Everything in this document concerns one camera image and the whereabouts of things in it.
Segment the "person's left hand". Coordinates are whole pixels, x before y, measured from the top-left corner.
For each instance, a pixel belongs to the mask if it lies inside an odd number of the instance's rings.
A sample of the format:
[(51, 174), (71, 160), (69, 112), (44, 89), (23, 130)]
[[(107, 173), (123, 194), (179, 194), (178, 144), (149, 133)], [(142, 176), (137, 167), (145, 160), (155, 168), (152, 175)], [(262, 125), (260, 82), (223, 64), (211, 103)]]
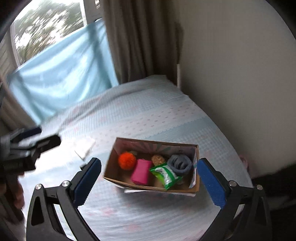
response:
[(19, 177), (14, 176), (6, 186), (6, 191), (10, 191), (13, 196), (14, 206), (16, 209), (21, 210), (25, 205), (23, 187), (19, 182)]

